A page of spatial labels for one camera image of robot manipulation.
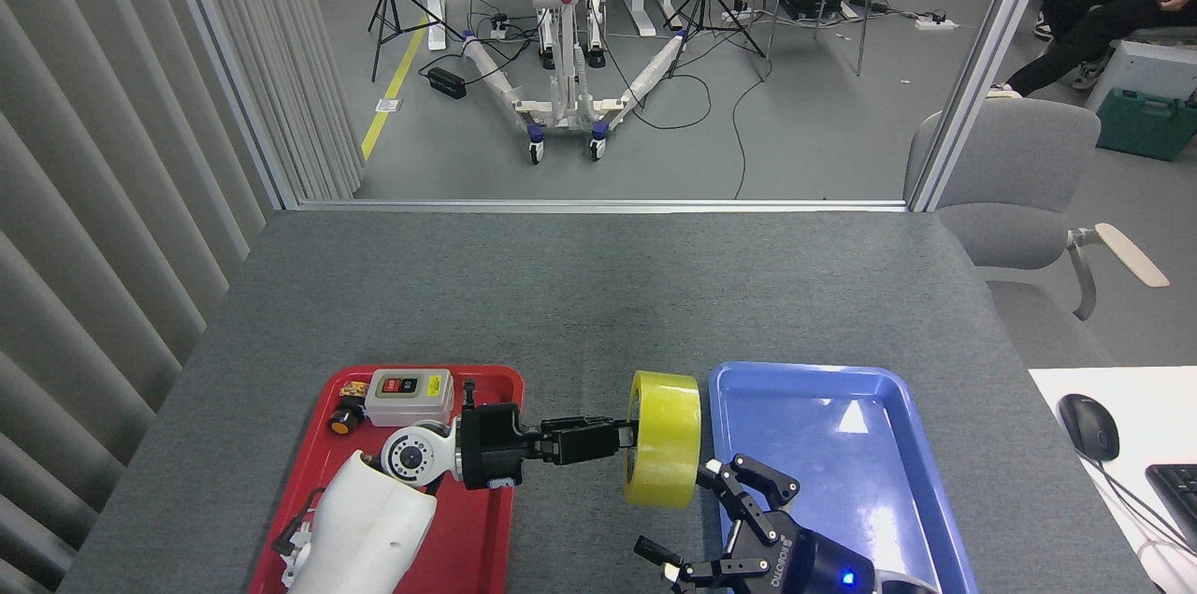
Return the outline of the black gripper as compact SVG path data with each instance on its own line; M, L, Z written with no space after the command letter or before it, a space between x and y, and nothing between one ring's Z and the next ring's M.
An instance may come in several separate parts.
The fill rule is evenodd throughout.
M767 517L782 513L797 495L800 480L743 453L730 461L711 460L695 473L695 485L715 493L741 531L731 548L718 560L683 560L658 543L640 537L633 552L661 568L672 593L727 588L731 593L873 593L876 568L867 557L834 543L816 531L783 533ZM765 572L749 572L759 566Z
M468 490L523 483L525 460L576 465L610 457L637 444L640 419L560 416L523 428L516 402L463 407L457 423L460 480Z

